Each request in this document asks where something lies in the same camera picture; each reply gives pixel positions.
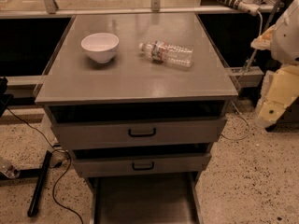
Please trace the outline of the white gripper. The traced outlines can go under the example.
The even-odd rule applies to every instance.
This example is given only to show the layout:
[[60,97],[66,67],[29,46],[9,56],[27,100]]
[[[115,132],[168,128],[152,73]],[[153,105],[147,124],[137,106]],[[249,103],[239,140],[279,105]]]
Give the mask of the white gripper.
[[299,0],[293,0],[275,25],[266,29],[250,45],[271,50],[271,56],[283,64],[276,72],[267,71],[261,98],[256,107],[255,123],[268,128],[277,123],[299,97]]

